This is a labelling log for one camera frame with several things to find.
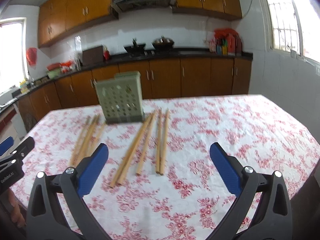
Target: white tiled wall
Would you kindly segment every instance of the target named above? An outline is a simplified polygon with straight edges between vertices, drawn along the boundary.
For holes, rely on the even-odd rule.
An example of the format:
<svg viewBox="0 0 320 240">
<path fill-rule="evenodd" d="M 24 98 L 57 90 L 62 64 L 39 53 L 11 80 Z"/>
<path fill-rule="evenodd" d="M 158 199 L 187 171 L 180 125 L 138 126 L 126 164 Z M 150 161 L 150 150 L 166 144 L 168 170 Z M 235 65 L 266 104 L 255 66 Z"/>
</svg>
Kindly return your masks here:
<svg viewBox="0 0 320 240">
<path fill-rule="evenodd" d="M 82 50 L 98 45 L 106 45 L 111 54 L 124 53 L 124 46 L 146 43 L 152 49 L 152 42 L 160 36 L 170 37 L 176 47 L 204 47 L 206 21 L 208 17 L 172 14 L 170 8 L 144 9 L 119 15 L 119 20 L 104 23 L 74 34 L 50 47 L 52 63 L 62 62 L 73 56 L 74 37 L 81 37 Z M 207 38 L 212 38 L 216 28 L 231 27 L 226 20 L 209 18 Z"/>
<path fill-rule="evenodd" d="M 240 0 L 242 14 L 251 0 Z M 320 143 L 320 76 L 316 67 L 289 54 L 267 49 L 259 0 L 248 15 L 232 23 L 240 33 L 243 49 L 253 52 L 249 92 L 262 94 L 303 123 Z"/>
<path fill-rule="evenodd" d="M 1 20 L 14 17 L 25 17 L 26 22 L 26 49 L 38 48 L 38 15 L 39 7 L 31 5 L 9 5 L 3 14 Z M 34 79 L 41 78 L 46 75 L 46 67 L 51 64 L 50 49 L 37 50 L 36 66 L 30 67 L 28 70 Z"/>
</svg>

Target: white tablecloth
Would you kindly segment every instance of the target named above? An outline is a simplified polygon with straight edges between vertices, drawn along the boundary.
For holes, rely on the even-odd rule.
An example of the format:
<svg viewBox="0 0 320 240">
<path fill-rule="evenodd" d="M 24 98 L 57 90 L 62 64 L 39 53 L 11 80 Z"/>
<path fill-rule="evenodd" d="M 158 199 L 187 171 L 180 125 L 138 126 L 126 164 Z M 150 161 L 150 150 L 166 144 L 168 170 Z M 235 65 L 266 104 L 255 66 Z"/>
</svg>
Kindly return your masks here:
<svg viewBox="0 0 320 240">
<path fill-rule="evenodd" d="M 308 129 L 263 96 L 145 100 L 143 106 L 146 113 L 159 107 L 171 113 L 165 175 L 155 173 L 155 122 L 143 174 L 135 176 L 141 143 L 124 186 L 109 188 L 141 123 L 109 125 L 100 140 L 109 148 L 108 162 L 84 197 L 113 239 L 205 239 L 235 199 L 209 157 L 214 142 L 243 166 L 266 174 L 281 171 L 290 197 L 319 159 L 320 146 Z M 67 168 L 86 116 L 94 114 L 103 116 L 100 106 L 52 111 L 30 131 L 36 146 L 24 159 L 24 178 L 12 187 L 24 205 L 39 171 L 52 175 Z M 80 232 L 65 200 L 59 198 L 71 228 Z M 242 229 L 249 225 L 257 199 Z"/>
</svg>

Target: red plastic bag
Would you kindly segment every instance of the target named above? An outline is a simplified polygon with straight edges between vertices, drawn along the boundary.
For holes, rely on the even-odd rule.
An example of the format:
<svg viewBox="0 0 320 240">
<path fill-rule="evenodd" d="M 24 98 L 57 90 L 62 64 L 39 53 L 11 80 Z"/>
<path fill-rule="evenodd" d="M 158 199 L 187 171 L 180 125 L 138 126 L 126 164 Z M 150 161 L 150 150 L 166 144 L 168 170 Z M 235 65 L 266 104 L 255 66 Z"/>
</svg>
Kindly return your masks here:
<svg viewBox="0 0 320 240">
<path fill-rule="evenodd" d="M 37 48 L 27 49 L 26 56 L 29 66 L 35 66 L 37 64 Z"/>
</svg>

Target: green plastic basket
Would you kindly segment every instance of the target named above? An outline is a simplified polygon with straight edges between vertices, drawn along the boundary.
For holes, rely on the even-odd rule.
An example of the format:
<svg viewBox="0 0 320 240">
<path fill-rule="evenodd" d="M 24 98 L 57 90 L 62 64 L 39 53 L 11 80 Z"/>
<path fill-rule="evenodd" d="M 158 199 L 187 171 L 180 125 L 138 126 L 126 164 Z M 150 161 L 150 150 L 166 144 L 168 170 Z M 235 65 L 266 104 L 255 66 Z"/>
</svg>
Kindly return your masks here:
<svg viewBox="0 0 320 240">
<path fill-rule="evenodd" d="M 95 83 L 99 103 L 106 123 L 142 122 L 140 73 L 117 73 L 114 79 Z"/>
</svg>

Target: chopsticks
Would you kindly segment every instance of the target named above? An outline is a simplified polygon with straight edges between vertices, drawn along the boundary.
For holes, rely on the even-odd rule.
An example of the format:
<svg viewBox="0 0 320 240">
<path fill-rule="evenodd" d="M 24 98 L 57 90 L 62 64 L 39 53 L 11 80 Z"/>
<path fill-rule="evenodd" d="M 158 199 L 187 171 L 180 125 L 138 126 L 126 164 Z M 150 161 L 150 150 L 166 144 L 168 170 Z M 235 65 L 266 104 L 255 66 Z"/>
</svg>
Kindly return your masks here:
<svg viewBox="0 0 320 240">
<path fill-rule="evenodd" d="M 162 154 L 161 154 L 161 166 L 160 166 L 160 175 L 163 176 L 165 168 L 165 159 L 167 156 L 167 138 L 168 138 L 168 122 L 169 122 L 169 109 L 165 114 L 165 124 L 164 124 L 164 140 L 162 145 Z"/>
<path fill-rule="evenodd" d="M 124 159 L 122 160 L 115 176 L 113 177 L 112 181 L 110 182 L 109 186 L 111 188 L 113 188 L 116 185 L 116 182 L 118 182 L 118 184 L 122 184 L 124 181 L 124 178 L 127 174 L 127 171 L 129 169 L 131 160 L 133 158 L 133 155 L 138 147 L 138 144 L 140 142 L 141 136 L 144 132 L 144 130 L 146 129 L 147 125 L 150 122 L 150 119 L 152 117 L 153 114 L 150 114 L 149 117 L 147 118 L 147 120 L 143 123 L 143 125 L 140 127 L 136 137 L 134 138 L 130 148 L 127 150 Z"/>
<path fill-rule="evenodd" d="M 138 167 L 137 167 L 137 171 L 136 171 L 136 175 L 137 176 L 141 175 L 142 166 L 144 164 L 144 157 L 146 156 L 147 147 L 148 147 L 148 144 L 149 144 L 149 139 L 151 137 L 152 126 L 153 126 L 153 122 L 155 120 L 155 116 L 156 116 L 156 113 L 154 112 L 153 116 L 152 116 L 152 119 L 150 121 L 150 125 L 149 125 L 149 128 L 148 128 L 149 131 L 148 131 L 148 134 L 147 134 L 147 137 L 146 137 L 146 141 L 144 142 L 143 150 L 142 150 L 142 153 L 141 153 L 141 156 L 140 156 L 140 161 L 139 161 L 139 164 L 138 164 Z"/>
<path fill-rule="evenodd" d="M 159 122 L 158 122 L 158 140 L 157 140 L 157 153 L 156 153 L 156 173 L 160 173 L 160 153 L 161 153 L 161 118 L 162 110 L 159 110 Z"/>
</svg>

